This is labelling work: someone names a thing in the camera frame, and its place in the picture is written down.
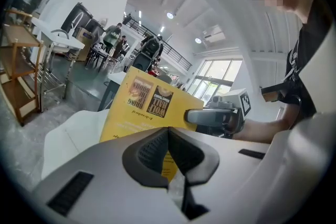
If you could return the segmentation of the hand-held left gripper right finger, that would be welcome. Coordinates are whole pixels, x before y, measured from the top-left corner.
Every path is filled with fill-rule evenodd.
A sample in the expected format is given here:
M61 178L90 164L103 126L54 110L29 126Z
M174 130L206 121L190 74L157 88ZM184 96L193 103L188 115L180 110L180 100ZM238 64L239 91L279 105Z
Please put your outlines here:
M169 224L264 224L269 146L169 128L170 152L187 180L186 206Z

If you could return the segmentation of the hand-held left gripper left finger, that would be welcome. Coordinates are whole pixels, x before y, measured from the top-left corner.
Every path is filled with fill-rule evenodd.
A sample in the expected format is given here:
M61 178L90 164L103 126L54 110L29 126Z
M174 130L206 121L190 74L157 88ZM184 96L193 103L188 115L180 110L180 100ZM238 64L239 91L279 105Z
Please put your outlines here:
M98 143L34 189L52 224L183 224L161 176L167 128Z

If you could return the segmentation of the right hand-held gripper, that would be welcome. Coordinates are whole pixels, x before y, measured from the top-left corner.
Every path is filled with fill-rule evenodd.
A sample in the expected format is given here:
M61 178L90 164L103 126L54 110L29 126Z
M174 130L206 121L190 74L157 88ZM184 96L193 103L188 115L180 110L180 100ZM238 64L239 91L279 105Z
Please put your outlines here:
M246 89L229 91L215 95L204 109L190 109L184 113L184 120L197 124L199 133L225 138L224 125L230 121L233 113L239 113L244 121L251 111L249 95Z

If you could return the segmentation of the tan cardboard envelope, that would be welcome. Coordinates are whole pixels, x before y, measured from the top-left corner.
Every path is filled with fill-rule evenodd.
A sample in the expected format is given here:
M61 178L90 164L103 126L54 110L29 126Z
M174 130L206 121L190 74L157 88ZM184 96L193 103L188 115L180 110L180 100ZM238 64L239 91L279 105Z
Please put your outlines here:
M136 68L125 75L112 101L100 138L103 175L128 175L149 187L165 188L176 170L188 184L206 181L205 152L184 134L195 124L185 112L203 102Z

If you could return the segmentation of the person's right forearm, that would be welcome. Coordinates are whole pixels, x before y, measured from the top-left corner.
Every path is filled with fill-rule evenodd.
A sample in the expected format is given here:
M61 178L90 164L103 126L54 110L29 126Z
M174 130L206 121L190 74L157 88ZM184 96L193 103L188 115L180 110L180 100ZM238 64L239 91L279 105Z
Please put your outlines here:
M290 128L295 117L284 113L280 120L257 122L246 120L243 129L233 135L234 140L270 144L274 136Z

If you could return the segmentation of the person's right hand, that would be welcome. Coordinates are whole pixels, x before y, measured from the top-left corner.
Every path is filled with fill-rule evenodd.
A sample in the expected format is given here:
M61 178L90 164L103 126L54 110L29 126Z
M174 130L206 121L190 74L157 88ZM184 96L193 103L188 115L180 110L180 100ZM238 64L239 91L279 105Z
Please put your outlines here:
M239 113L233 113L230 120L224 125L225 138L232 138L234 134L239 133L244 127L244 119Z

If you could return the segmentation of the large glass window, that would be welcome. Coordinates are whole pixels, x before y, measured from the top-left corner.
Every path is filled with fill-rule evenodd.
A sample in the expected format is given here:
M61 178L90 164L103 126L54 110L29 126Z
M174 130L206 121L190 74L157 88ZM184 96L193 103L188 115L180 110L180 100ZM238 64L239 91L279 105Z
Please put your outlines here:
M188 86L187 93L208 104L213 96L230 91L242 62L240 59L206 60Z

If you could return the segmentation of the black balcony railing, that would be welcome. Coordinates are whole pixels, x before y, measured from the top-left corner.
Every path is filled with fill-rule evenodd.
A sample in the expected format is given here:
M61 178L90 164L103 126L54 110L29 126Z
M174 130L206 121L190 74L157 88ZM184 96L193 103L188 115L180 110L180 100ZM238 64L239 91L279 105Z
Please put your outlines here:
M126 16L124 16L123 23L130 29L140 34L143 38L146 36L156 36L153 31L149 30L145 26L142 26L138 21L133 18L127 18ZM167 56L184 71L188 71L192 66L192 64L188 60L186 60L180 53L178 53L165 41L163 41L163 55Z

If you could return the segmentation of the black chest-mounted screen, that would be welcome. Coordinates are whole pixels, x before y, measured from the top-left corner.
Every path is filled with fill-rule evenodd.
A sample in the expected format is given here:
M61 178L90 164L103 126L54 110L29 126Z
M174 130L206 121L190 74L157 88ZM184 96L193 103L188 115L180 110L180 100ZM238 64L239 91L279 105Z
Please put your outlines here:
M283 99L284 95L282 92L284 88L286 88L285 84L280 83L274 86L261 88L260 90L265 102L276 102Z

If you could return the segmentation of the white ceiling air conditioner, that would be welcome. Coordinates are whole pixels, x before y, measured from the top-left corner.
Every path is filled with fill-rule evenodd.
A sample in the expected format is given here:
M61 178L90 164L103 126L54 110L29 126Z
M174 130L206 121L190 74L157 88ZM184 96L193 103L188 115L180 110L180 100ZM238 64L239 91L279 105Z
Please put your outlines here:
M218 25L214 25L203 31L203 41L206 44L212 44L218 41L225 40L226 37Z

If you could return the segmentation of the person's black t-shirt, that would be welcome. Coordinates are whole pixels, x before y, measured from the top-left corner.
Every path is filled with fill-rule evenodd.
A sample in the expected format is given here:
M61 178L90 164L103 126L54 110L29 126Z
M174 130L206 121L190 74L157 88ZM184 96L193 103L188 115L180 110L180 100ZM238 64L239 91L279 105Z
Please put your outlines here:
M288 96L282 102L301 106L300 117L302 119L313 116L316 109L306 87L299 79L299 72L320 47L332 22L332 11L326 0L313 0L308 20L302 25L294 48L287 54L284 81L294 81L297 86L288 90Z

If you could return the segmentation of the brown cardboard box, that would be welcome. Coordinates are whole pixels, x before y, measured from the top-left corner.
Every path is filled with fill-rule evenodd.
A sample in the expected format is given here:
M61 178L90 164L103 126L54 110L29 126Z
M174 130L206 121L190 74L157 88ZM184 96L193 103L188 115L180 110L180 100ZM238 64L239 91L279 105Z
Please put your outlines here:
M86 61L93 44L93 35L83 27L78 27L75 32L75 38L84 44L84 48L78 54L77 61Z

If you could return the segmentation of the small white table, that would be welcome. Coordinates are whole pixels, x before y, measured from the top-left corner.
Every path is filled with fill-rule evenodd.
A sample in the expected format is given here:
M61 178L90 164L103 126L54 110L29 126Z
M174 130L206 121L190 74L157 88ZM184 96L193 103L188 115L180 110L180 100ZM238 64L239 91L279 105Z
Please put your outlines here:
M83 43L72 36L58 36L53 32L52 27L43 20L33 17L31 22L39 31L38 39L43 41L46 47L54 45L54 51L68 52L70 49L82 50L85 47Z

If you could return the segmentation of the wooden shelf rack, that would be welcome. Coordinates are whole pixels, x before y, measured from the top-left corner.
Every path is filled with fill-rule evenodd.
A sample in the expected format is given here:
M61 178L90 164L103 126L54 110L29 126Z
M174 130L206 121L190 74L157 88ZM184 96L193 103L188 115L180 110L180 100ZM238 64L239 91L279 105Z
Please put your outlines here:
M36 48L40 57L43 43L24 21L13 22L11 15L23 20L32 18L28 13L6 9L0 26L0 94L21 126L34 113L40 112L38 97L38 65L26 57L28 49Z

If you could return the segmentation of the black cabinet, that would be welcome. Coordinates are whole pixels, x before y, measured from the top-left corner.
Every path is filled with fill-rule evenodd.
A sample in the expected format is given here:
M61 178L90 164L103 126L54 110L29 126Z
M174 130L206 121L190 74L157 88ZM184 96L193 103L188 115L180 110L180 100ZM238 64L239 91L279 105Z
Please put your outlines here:
M69 34L73 28L85 27L92 18L93 15L84 7L82 2L78 2L66 17L61 29Z

